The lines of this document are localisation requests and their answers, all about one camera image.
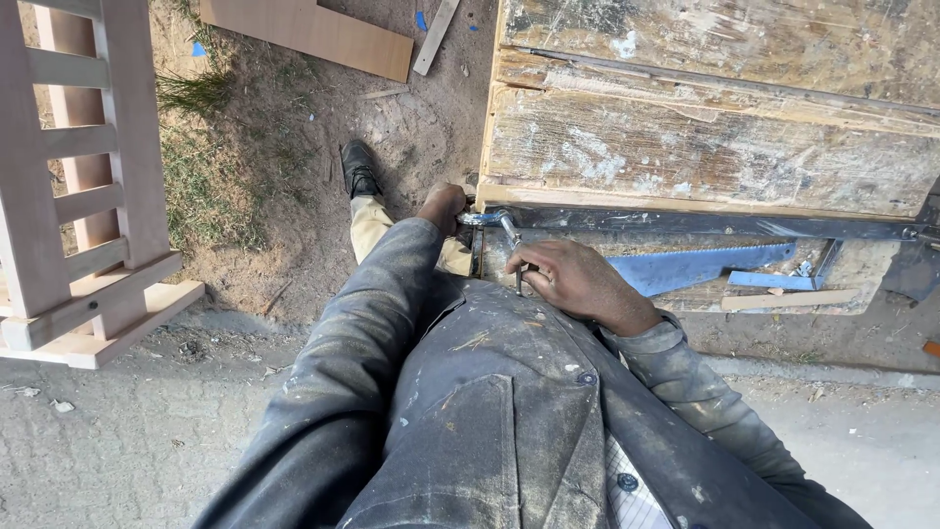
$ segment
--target khaki pants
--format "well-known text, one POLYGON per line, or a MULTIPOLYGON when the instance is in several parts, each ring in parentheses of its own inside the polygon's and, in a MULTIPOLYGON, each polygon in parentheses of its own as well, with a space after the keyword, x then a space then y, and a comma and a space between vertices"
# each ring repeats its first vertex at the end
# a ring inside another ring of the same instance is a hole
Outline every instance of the khaki pants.
MULTIPOLYGON (((362 263, 363 259, 385 232, 395 222, 385 211, 385 201, 382 197, 360 195, 350 203, 352 207, 352 225, 350 238, 352 250, 355 251, 355 260, 362 263)), ((441 256, 437 259, 437 267, 458 276, 470 275, 470 248, 457 242, 457 239, 448 237, 441 248, 441 256)))

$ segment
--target sleeve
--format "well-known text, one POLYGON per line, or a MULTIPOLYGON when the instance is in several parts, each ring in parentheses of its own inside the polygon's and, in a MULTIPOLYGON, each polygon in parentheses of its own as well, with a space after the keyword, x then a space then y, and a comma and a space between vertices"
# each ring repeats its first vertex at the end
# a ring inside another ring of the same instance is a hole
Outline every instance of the sleeve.
POLYGON ((393 226, 327 303, 260 431, 195 527, 335 527, 375 474, 384 414, 442 239, 393 226))
POLYGON ((742 461, 821 527, 870 527, 825 488, 805 478, 783 441, 688 344, 679 321, 630 338, 602 328, 606 345, 630 371, 686 423, 742 461))

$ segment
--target jacket pocket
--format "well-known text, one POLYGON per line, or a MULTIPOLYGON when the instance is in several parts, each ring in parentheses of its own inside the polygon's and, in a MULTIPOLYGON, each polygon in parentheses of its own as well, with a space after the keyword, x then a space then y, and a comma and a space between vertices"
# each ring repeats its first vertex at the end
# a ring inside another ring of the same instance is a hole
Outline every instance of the jacket pocket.
POLYGON ((339 527, 519 527, 512 378, 487 375, 432 406, 339 527))

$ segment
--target person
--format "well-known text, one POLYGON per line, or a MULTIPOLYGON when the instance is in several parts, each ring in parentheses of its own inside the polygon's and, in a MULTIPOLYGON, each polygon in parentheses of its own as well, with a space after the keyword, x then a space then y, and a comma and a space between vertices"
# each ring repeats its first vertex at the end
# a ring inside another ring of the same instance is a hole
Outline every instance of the person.
POLYGON ((461 187, 393 223, 341 155, 359 266, 196 527, 869 527, 595 250, 520 245, 517 297, 466 277, 461 187))

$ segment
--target hand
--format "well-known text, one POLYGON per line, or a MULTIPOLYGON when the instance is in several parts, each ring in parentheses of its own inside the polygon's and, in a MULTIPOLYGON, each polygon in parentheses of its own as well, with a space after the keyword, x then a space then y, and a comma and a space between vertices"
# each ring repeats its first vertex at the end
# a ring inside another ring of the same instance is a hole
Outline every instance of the hand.
POLYGON ((545 301, 572 316, 596 320, 618 336, 635 336, 663 321, 652 302, 594 248, 568 240, 523 243, 512 252, 505 272, 514 274, 525 263, 523 281, 545 301))
POLYGON ((467 196, 462 187, 440 183, 431 188, 416 216, 433 222, 441 236, 446 238, 457 232, 457 214, 466 205, 467 196))

